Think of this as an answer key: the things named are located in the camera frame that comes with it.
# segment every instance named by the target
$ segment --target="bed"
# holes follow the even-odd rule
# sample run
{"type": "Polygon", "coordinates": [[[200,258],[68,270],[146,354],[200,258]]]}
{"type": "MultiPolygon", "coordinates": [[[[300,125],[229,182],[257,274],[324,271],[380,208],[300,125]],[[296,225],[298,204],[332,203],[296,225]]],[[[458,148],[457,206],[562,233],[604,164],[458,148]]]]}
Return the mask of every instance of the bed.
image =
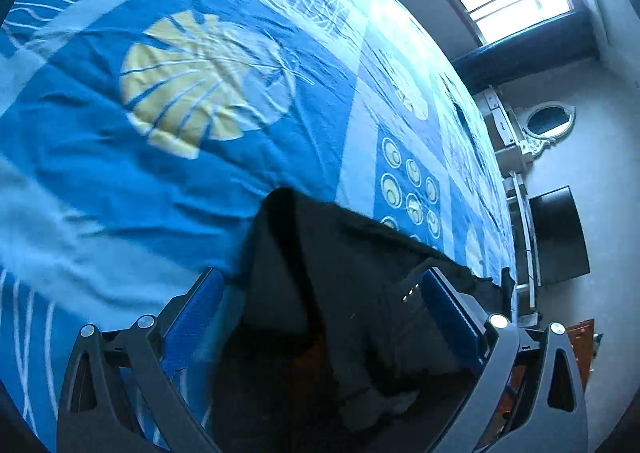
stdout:
{"type": "MultiPolygon", "coordinates": [[[[16,0],[0,75],[0,379],[51,451],[78,329],[239,274],[280,186],[514,270],[480,113],[396,0],[16,0]]],[[[203,346],[241,304],[225,290],[203,346]]],[[[202,357],[175,382],[206,426],[202,357]]]]}

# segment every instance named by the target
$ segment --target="oval mirror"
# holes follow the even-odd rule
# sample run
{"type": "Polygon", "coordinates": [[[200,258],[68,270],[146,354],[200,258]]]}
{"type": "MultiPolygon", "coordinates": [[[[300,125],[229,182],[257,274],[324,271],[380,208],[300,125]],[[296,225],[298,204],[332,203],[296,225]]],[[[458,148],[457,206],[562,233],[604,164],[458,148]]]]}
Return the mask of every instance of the oval mirror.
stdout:
{"type": "Polygon", "coordinates": [[[534,138],[559,138],[574,124],[574,108],[558,102],[544,103],[532,109],[526,123],[534,138]]]}

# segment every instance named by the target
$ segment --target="computer monitor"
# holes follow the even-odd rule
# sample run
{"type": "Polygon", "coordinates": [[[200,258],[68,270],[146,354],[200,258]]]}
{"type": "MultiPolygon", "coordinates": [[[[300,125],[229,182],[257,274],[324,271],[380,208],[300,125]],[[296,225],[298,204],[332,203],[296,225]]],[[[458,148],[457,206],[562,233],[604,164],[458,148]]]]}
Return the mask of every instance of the computer monitor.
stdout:
{"type": "Polygon", "coordinates": [[[590,272],[587,246],[569,186],[529,199],[542,284],[590,272]]]}

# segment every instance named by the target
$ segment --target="yellow leaf print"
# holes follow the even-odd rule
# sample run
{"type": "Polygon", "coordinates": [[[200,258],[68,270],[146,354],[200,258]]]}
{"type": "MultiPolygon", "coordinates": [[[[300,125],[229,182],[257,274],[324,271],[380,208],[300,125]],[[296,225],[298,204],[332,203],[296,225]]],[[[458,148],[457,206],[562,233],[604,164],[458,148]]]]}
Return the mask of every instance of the yellow leaf print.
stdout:
{"type": "Polygon", "coordinates": [[[271,38],[213,14],[199,23],[192,11],[145,34],[158,44],[132,45],[120,83],[129,122],[150,144],[195,159],[207,129],[211,139],[234,140],[289,110],[295,81],[271,38]]]}

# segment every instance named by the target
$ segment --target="black garment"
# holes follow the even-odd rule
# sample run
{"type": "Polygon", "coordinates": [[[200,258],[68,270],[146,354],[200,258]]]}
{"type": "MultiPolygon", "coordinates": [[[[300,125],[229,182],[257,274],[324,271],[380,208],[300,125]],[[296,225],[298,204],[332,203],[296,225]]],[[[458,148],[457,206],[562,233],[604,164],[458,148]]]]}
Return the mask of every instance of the black garment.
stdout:
{"type": "Polygon", "coordinates": [[[6,453],[48,453],[31,432],[0,381],[0,451],[6,453]]]}
{"type": "Polygon", "coordinates": [[[225,453],[424,451],[475,379],[460,370],[419,292],[409,291],[437,266],[487,312],[504,312],[511,299],[511,290],[502,295],[436,249],[290,189],[263,202],[246,256],[243,323],[212,390],[213,436],[225,453]],[[311,380],[306,413],[297,415],[291,366],[318,341],[326,341],[328,372],[311,380]],[[340,409],[372,391],[419,395],[401,415],[350,433],[340,409]]]}
{"type": "Polygon", "coordinates": [[[488,313],[503,312],[513,289],[507,269],[503,295],[491,279],[436,249],[290,189],[263,202],[250,252],[245,321],[285,333],[308,330],[311,341],[325,333],[344,401],[372,387],[383,395],[409,391],[425,372],[459,369],[420,295],[408,295],[423,271],[439,267],[488,313]]]}

